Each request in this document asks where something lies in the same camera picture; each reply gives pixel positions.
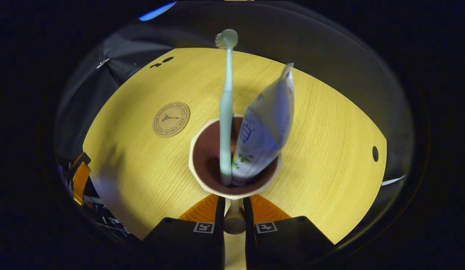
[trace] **yellow wooden surface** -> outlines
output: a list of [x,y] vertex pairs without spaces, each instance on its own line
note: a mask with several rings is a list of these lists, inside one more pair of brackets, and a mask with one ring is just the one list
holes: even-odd
[[[170,56],[174,59],[149,67]],[[113,94],[87,133],[83,147],[91,158],[93,184],[109,210],[139,239],[162,218],[179,217],[208,195],[189,171],[189,146],[204,123],[219,117],[225,56],[224,50],[213,48],[177,48],[164,54]],[[284,66],[234,52],[234,112],[244,113]],[[282,170],[261,195],[292,217],[306,215],[337,243],[376,197],[386,140],[342,94],[297,69],[293,78],[295,112]],[[158,137],[154,116],[174,101],[189,106],[189,123],[174,137]],[[373,146],[378,162],[372,158]]]

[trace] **black fabric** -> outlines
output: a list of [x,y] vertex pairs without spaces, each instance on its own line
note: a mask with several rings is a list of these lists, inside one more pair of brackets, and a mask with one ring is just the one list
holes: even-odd
[[[374,51],[351,33],[315,12],[284,1],[177,2],[150,21],[134,20],[119,29],[72,75],[73,83],[65,90],[69,104],[61,106],[57,118],[59,154],[73,157],[82,152],[94,117],[135,72],[173,48],[215,48],[215,35],[227,28],[239,33],[235,50],[294,62],[295,68],[354,102],[387,139],[384,179],[407,173],[414,133],[400,82]],[[96,70],[107,58],[110,60]]]

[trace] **dark background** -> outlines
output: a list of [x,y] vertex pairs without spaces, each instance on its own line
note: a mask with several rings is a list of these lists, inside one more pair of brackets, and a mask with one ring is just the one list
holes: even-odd
[[[37,122],[41,100],[54,100],[44,93],[59,91],[73,70],[71,56],[85,55],[161,4],[0,4],[0,268],[135,267],[87,236],[57,204],[37,157]],[[335,267],[465,269],[465,1],[303,5],[356,34],[386,61],[401,58],[424,92],[431,121],[429,164],[411,204]]]

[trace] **toothpaste tube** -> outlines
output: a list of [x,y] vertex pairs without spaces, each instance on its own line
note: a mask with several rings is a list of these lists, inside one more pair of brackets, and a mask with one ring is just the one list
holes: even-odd
[[232,159],[232,183],[237,186],[267,167],[287,141],[294,114],[293,65],[287,64],[246,109]]

